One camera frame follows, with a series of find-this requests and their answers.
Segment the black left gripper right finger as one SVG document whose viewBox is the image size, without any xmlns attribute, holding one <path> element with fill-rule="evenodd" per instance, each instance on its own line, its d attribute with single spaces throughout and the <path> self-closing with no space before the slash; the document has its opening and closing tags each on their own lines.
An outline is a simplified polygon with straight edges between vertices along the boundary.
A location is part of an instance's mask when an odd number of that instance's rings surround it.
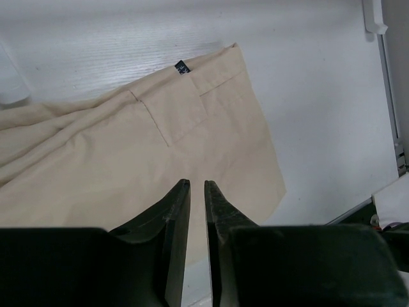
<svg viewBox="0 0 409 307">
<path fill-rule="evenodd" d="M 214 306 L 406 306 L 383 234 L 361 224 L 260 226 L 204 184 Z"/>
</svg>

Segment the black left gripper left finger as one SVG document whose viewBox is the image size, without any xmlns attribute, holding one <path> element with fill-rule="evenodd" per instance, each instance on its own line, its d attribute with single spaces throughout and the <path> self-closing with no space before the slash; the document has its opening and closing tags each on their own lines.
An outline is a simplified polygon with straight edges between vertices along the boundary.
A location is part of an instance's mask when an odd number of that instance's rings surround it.
<svg viewBox="0 0 409 307">
<path fill-rule="evenodd" d="M 125 224 L 2 228 L 2 306 L 180 306 L 190 182 Z"/>
</svg>

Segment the beige cargo trousers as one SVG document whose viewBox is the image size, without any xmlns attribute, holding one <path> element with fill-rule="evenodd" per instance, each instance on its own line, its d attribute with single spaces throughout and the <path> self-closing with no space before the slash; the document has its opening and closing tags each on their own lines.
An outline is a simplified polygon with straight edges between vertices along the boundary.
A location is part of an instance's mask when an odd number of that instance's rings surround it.
<svg viewBox="0 0 409 307">
<path fill-rule="evenodd" d="M 207 254 L 204 182 L 256 223 L 286 193 L 238 45 L 94 100 L 1 112 L 1 226 L 111 230 L 190 181 L 186 262 Z"/>
</svg>

